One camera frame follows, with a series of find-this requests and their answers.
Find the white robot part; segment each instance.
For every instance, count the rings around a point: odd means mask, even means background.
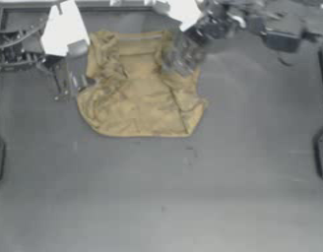
[[[147,0],[157,12],[182,22],[181,30],[185,32],[197,24],[202,17],[198,0]]]
[[[46,54],[67,56],[68,45],[86,40],[91,43],[82,14],[75,0],[68,0],[51,7],[50,17],[42,36],[42,46]]]

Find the tan towel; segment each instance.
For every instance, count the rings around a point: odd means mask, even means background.
[[[173,42],[169,31],[91,34],[87,76],[96,80],[78,97],[94,130],[115,137],[187,137],[202,120],[206,101],[197,83],[162,72],[162,53]]]

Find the khaki cloth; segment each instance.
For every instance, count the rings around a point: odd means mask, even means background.
[[[87,76],[96,80],[78,97],[80,113],[94,130],[114,137],[187,137],[206,108],[197,83],[162,73],[169,31],[91,34]]]

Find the gray table surface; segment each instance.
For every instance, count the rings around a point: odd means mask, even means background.
[[[39,14],[15,13],[9,28]],[[150,13],[90,13],[88,30],[155,31]],[[0,252],[323,252],[323,126],[316,48],[286,68],[249,34],[202,66],[209,99],[189,139],[99,136],[38,70],[1,77]]]

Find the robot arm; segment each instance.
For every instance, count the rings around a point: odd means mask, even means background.
[[[183,12],[187,8],[181,11],[173,0],[165,2],[170,6],[165,14],[182,22],[174,48],[165,55],[165,66],[182,75],[198,68],[210,42],[233,37],[240,30],[258,35],[270,49],[288,53],[298,51],[304,40],[323,42],[320,7],[286,0],[206,0],[199,7],[197,0],[187,0],[201,13],[177,16],[175,10]]]
[[[0,31],[0,73],[38,67],[52,76],[55,99],[76,96],[84,76],[90,36],[74,0],[58,2],[48,17],[20,31]]]

